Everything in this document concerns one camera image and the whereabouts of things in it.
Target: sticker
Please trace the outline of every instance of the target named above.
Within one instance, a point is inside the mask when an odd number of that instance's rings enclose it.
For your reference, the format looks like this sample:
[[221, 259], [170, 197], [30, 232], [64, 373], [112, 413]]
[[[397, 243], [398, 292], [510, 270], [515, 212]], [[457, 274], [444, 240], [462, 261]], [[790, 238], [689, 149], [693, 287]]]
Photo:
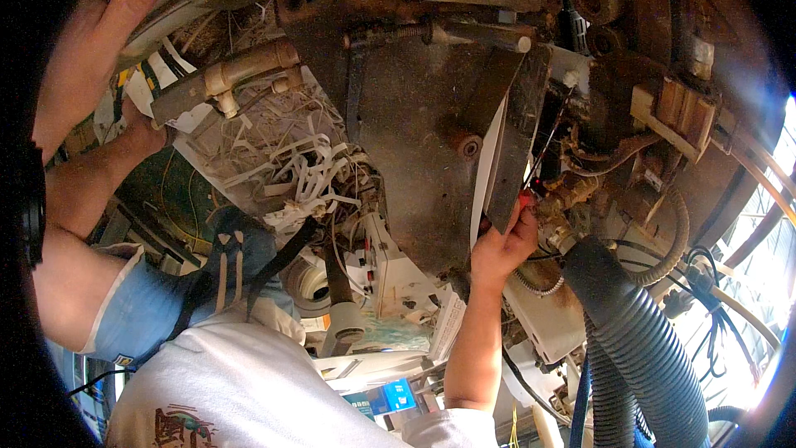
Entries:
[[133, 358], [131, 356], [118, 355], [116, 356], [116, 360], [114, 360], [113, 363], [116, 363], [120, 367], [126, 367], [130, 363], [133, 363]]

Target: graphic print on shirt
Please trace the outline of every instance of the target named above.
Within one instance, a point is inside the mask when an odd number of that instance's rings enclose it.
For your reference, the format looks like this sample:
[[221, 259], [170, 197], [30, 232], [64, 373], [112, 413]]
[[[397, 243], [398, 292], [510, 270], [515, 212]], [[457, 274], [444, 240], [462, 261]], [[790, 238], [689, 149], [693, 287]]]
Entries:
[[167, 412], [154, 411], [154, 443], [157, 448], [218, 448], [213, 436], [218, 431], [213, 423], [196, 416], [197, 409], [169, 404]]

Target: nut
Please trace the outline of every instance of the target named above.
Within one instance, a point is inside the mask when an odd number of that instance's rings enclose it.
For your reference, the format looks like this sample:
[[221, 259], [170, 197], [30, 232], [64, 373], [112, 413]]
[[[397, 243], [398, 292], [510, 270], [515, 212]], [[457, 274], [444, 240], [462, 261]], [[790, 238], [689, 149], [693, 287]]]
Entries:
[[572, 0], [575, 9], [591, 24], [603, 26], [622, 13], [621, 0]]

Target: hand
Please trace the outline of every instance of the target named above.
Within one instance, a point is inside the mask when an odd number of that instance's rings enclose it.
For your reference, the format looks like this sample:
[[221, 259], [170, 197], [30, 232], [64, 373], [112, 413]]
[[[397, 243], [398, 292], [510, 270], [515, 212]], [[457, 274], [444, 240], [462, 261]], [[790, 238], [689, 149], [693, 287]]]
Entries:
[[533, 215], [535, 208], [533, 198], [522, 209], [520, 202], [515, 202], [506, 233], [491, 226], [478, 239], [471, 257], [471, 289], [502, 291], [505, 279], [536, 250], [539, 226]]
[[99, 104], [116, 58], [157, 0], [80, 0], [50, 56], [39, 90], [34, 141], [44, 162]]

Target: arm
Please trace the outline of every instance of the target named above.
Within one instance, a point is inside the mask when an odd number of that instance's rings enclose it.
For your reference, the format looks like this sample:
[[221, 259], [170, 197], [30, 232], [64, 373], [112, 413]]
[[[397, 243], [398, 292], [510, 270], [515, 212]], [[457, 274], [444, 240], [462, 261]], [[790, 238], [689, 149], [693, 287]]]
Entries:
[[[156, 0], [81, 0], [50, 56], [39, 91], [34, 140], [48, 161], [107, 88], [119, 50]], [[127, 128], [114, 141], [46, 175], [47, 228], [33, 273], [45, 335], [78, 351], [124, 260], [83, 242], [124, 177], [163, 146], [146, 116], [125, 101]]]
[[520, 210], [515, 204], [506, 233], [491, 227], [473, 248], [470, 301], [445, 371], [447, 408], [494, 410], [501, 379], [503, 286], [536, 250], [534, 206]]

